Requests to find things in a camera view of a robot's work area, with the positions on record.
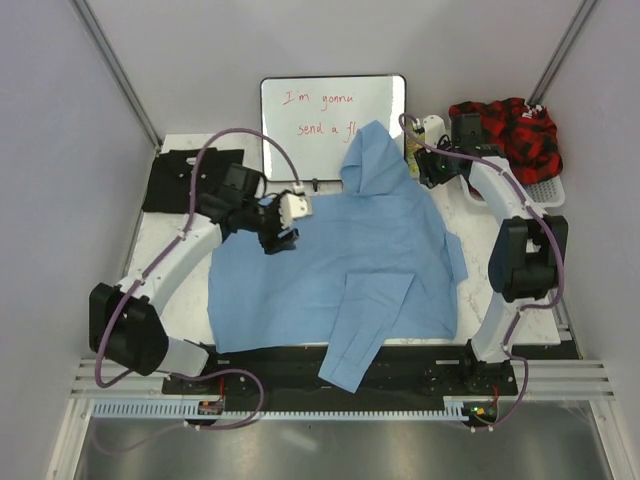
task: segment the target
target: white laundry basket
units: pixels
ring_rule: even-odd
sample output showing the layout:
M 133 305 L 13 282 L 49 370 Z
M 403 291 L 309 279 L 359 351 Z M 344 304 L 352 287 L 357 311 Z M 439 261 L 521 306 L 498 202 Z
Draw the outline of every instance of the white laundry basket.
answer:
M 464 197 L 471 204 L 480 207 L 487 206 L 487 203 L 482 200 L 482 198 L 477 197 L 469 191 L 469 185 L 462 175 L 460 176 L 460 182 L 462 182 Z M 564 188 L 562 187 L 562 181 L 559 176 L 553 177 L 551 180 L 545 182 L 527 185 L 524 189 L 542 208 L 556 208 L 564 203 Z

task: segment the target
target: floor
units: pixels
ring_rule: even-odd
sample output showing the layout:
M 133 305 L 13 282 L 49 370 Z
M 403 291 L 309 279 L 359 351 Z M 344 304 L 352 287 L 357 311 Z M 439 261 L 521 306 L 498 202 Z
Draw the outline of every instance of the floor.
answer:
M 106 448 L 172 423 L 97 422 Z M 611 479 L 588 404 L 577 403 L 524 404 L 493 433 L 436 422 L 262 421 L 228 432 L 178 429 L 117 457 L 87 443 L 78 480 Z

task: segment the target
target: red and black plaid cloth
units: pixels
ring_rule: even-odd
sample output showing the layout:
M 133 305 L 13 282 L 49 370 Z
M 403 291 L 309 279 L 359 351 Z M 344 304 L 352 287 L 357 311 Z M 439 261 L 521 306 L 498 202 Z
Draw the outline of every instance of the red and black plaid cloth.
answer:
M 543 182 L 562 171 L 556 124 L 540 105 L 529 106 L 523 98 L 485 104 L 464 102 L 449 107 L 449 116 L 479 113 L 489 143 L 502 147 L 511 170 L 523 185 Z

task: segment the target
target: white table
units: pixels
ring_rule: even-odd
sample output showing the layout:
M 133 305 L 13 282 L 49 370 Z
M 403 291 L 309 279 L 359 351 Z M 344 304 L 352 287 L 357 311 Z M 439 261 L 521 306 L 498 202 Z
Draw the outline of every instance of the white table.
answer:
M 209 135 L 167 135 L 163 152 L 199 149 Z M 243 148 L 244 165 L 262 169 L 260 141 L 234 134 L 215 142 L 218 149 Z M 273 190 L 281 190 L 276 185 Z M 320 193 L 337 193 L 341 186 L 320 184 Z M 460 182 L 453 180 L 428 190 L 436 202 L 449 231 L 462 241 L 469 278 L 458 286 L 458 332 L 453 340 L 396 339 L 386 344 L 462 345 L 478 330 L 492 289 L 487 279 L 487 264 L 498 234 L 498 224 L 488 209 L 470 205 L 462 195 Z M 144 213 L 136 239 L 129 271 L 142 269 L 176 235 L 184 224 L 183 215 Z M 175 292 L 163 312 L 167 333 L 194 342 L 213 343 L 213 332 L 207 314 L 208 275 L 211 256 L 207 256 Z M 528 310 L 514 334 L 518 345 L 556 345 L 560 337 L 553 312 Z

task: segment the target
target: black cloth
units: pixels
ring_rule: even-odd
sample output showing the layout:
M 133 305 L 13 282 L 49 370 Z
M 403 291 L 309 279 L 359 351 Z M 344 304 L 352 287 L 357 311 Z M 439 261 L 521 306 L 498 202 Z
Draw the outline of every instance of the black cloth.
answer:
M 199 150 L 170 150 L 159 155 L 151 166 L 143 212 L 187 213 L 189 211 L 189 183 L 193 166 L 187 162 Z M 244 150 L 209 148 L 202 158 L 196 180 L 196 195 L 215 190 L 229 168 L 242 165 Z

